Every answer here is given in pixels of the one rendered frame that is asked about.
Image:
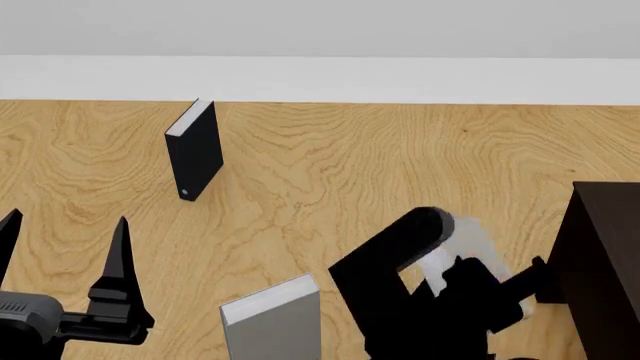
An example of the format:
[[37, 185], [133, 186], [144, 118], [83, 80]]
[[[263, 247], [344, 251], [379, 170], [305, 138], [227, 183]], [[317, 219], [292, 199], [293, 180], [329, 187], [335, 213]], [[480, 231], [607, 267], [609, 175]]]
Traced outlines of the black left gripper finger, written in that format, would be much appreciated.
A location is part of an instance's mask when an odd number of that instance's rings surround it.
[[101, 277], [89, 290], [88, 314], [122, 320], [127, 326], [152, 329], [136, 276], [129, 224], [121, 217], [113, 234]]
[[13, 209], [0, 221], [0, 286], [2, 285], [19, 233], [23, 214]]

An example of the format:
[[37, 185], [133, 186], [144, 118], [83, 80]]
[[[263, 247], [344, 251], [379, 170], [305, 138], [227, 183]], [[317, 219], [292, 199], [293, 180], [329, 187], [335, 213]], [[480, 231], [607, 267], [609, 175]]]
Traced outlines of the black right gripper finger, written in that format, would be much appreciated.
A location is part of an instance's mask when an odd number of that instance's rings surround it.
[[501, 293], [508, 300], [523, 300], [537, 293], [549, 281], [547, 265], [534, 257], [532, 265], [501, 284]]

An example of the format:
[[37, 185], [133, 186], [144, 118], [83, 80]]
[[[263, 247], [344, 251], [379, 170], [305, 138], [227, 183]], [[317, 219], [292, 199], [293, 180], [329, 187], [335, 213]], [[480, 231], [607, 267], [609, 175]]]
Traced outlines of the black hardcover book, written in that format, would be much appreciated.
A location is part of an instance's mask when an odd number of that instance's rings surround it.
[[224, 164], [214, 102], [194, 101], [164, 137], [178, 195], [194, 202]]

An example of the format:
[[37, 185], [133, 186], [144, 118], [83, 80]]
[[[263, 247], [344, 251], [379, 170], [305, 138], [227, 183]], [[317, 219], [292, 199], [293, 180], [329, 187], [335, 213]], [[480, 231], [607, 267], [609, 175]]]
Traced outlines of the grey hardcover book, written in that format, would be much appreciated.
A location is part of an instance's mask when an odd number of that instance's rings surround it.
[[320, 360], [320, 290], [306, 273], [219, 307], [230, 360]]

